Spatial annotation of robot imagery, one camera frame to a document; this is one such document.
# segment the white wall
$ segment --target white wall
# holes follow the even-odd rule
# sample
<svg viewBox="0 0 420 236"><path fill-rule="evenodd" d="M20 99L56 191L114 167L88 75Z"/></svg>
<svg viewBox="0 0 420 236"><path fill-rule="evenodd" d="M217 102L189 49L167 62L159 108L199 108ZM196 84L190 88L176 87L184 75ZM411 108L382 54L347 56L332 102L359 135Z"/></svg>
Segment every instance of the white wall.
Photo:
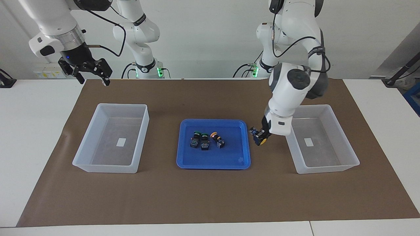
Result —
<svg viewBox="0 0 420 236"><path fill-rule="evenodd" d="M17 0L1 2L17 16L18 23L30 36L39 31ZM255 30L261 22L273 18L266 0L142 0L142 7L161 31L159 41L150 44L154 56L171 70L172 77L178 78L231 77L239 65L253 62L262 50ZM419 10L419 0L325 0L317 19L333 64L328 75L367 79L414 29L420 21ZM88 44L102 44L119 51L121 45L113 38L112 24L88 12L72 14L81 28L87 30ZM100 14L113 21L123 21L111 10ZM30 69L45 61L34 58L28 38L5 26L5 20L13 19L0 15L0 66L21 79L32 78ZM92 49L92 52L97 59L107 59L114 70L113 78L119 78L123 67L134 60L128 49L120 58L102 49ZM11 58L21 66L10 66L7 61ZM306 58L301 46L284 57L285 61L300 64L305 64Z"/></svg>

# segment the white tabletop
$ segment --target white tabletop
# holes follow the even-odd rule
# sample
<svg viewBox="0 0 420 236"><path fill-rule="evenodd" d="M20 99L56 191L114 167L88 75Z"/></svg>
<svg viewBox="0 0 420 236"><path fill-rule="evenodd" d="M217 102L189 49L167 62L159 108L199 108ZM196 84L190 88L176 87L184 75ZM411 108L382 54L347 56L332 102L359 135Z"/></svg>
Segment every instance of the white tabletop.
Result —
<svg viewBox="0 0 420 236"><path fill-rule="evenodd" d="M345 81L417 209L420 118L396 89ZM20 80L0 89L0 235L413 235L420 219L13 228L73 109L76 80Z"/></svg>

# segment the brown table surface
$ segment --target brown table surface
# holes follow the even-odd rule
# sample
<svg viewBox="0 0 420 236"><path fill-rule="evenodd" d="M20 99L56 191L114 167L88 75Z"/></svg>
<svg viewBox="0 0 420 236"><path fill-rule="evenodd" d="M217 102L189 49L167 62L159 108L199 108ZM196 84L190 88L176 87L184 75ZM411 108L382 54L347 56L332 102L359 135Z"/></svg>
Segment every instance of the brown table surface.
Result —
<svg viewBox="0 0 420 236"><path fill-rule="evenodd" d="M260 127L267 80L86 82L19 220L18 227L420 218L341 80L324 97L360 165L299 175L285 137L261 147L249 138L247 170L184 170L176 165L186 118L244 120ZM136 174L87 173L72 165L98 103L147 104L150 123Z"/></svg>

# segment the blue tray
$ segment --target blue tray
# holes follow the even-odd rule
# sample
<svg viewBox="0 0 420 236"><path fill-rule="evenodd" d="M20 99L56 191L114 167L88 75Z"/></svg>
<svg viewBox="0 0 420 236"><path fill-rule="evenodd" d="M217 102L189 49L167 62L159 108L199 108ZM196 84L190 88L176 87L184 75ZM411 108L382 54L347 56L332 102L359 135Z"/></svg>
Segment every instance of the blue tray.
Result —
<svg viewBox="0 0 420 236"><path fill-rule="evenodd" d="M225 141L223 148L210 139L208 151L189 146L194 131L217 132ZM181 122L176 164L183 169L244 170L251 165L248 131L240 120L186 119Z"/></svg>

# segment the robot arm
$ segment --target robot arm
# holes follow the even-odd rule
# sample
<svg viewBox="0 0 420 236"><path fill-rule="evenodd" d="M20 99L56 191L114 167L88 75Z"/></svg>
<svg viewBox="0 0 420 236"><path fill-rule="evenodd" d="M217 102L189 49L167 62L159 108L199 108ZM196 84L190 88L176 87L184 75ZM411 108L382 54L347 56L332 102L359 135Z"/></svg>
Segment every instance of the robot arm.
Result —
<svg viewBox="0 0 420 236"><path fill-rule="evenodd" d="M121 15L130 22L120 25L124 27L126 44L136 59L136 71L139 78L159 78L163 76L158 69L163 64L157 61L146 43L155 42L160 37L158 26L146 17L138 0L117 0ZM119 27L113 29L114 37L122 42L124 32Z"/></svg>
<svg viewBox="0 0 420 236"><path fill-rule="evenodd" d="M112 1L19 0L19 2L41 31L29 41L29 46L36 56L48 56L59 52L62 57L58 63L65 74L76 77L82 84L84 78L80 72L90 72L101 77L105 85L109 85L112 69L105 59L95 60L92 57L83 37L83 31L70 14L70 8L106 10Z"/></svg>
<svg viewBox="0 0 420 236"><path fill-rule="evenodd" d="M257 145L263 144L271 134L289 135L295 109L305 97L313 99L323 96L328 86L328 60L323 34L315 20L315 6L315 0L287 1L278 11L275 34L272 34L272 26L268 24L263 23L258 27L257 36L264 46L260 67L261 71L270 72L268 83L273 96L265 109L262 129L250 129ZM299 39L302 39L301 43L308 52L309 67L280 63L278 57L273 55L272 44L291 45ZM279 50L275 47L274 51L278 53Z"/></svg>

